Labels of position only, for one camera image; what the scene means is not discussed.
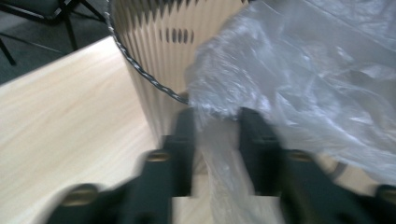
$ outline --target ribbed metal surface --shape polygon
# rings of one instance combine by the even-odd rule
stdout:
[[[169,120],[183,107],[178,102],[188,103],[180,94],[186,91],[184,72],[197,46],[245,4],[241,0],[109,2],[109,29],[132,65],[131,77],[157,137],[168,132]]]

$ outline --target black object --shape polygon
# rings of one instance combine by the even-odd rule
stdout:
[[[169,224],[172,197],[191,194],[194,133],[192,109],[181,112],[175,132],[150,151],[139,177],[99,192],[84,184],[70,190],[49,216],[49,224]],[[254,110],[242,108],[239,151],[256,195],[280,196],[288,224],[396,223],[396,188],[383,185],[361,196],[330,180],[313,157],[284,150]]]
[[[163,148],[145,157],[141,175],[114,190],[79,185],[60,201],[49,224],[172,223],[172,197],[191,194],[194,155],[193,111],[178,115],[174,134]]]
[[[256,194],[280,195],[287,223],[396,223],[396,188],[380,186],[382,193],[374,197],[357,195],[334,185],[310,154],[281,149],[256,111],[242,108],[240,124],[239,151]]]
[[[55,25],[64,21],[66,30],[70,39],[70,43],[73,50],[77,50],[77,41],[73,32],[73,28],[69,19],[69,14],[74,7],[79,3],[89,9],[97,18],[90,17],[98,21],[106,21],[106,19],[100,14],[92,5],[86,0],[0,0],[0,10],[24,17],[31,21],[38,21],[47,25]],[[7,34],[0,34],[2,36],[12,38],[17,41],[21,41],[26,44],[34,45],[43,49],[50,49],[54,52],[60,52],[57,49],[51,49],[36,43],[32,43],[20,38],[10,36]]]
[[[0,38],[0,49],[3,51],[3,53],[6,55],[8,61],[10,64],[15,65],[15,61],[12,58],[11,54],[9,53],[6,45],[3,43],[3,40]]]

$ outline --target black chair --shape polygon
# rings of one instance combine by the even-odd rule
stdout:
[[[6,55],[8,61],[10,64],[15,65],[15,61],[12,58],[11,54],[9,53],[8,49],[6,48],[6,45],[3,43],[3,40],[0,38],[0,49],[3,51],[3,53]]]
[[[56,25],[61,21],[64,21],[72,49],[76,50],[78,49],[78,46],[69,19],[69,14],[79,3],[85,6],[97,18],[83,15],[77,12],[74,13],[91,19],[96,19],[98,21],[106,21],[102,14],[100,14],[86,0],[0,0],[0,10],[20,17],[24,17],[25,19],[31,21],[42,22],[47,25]],[[4,33],[0,33],[0,35],[24,42],[26,44],[35,45],[40,48],[60,52],[59,50],[38,45],[36,43],[17,38],[16,36],[7,35]]]

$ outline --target plastic bag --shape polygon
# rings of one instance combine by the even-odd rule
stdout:
[[[228,20],[186,71],[216,223],[276,223],[242,190],[236,145],[220,147],[233,129],[216,117],[240,106],[260,111],[284,148],[326,152],[396,184],[396,4],[267,2]]]

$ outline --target trash bag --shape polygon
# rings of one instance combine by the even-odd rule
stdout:
[[[396,184],[395,18],[394,1],[254,1],[198,48],[185,77],[216,223],[281,221],[241,190],[250,186],[237,144],[219,147],[234,142],[225,132],[241,106],[259,111],[284,148]]]

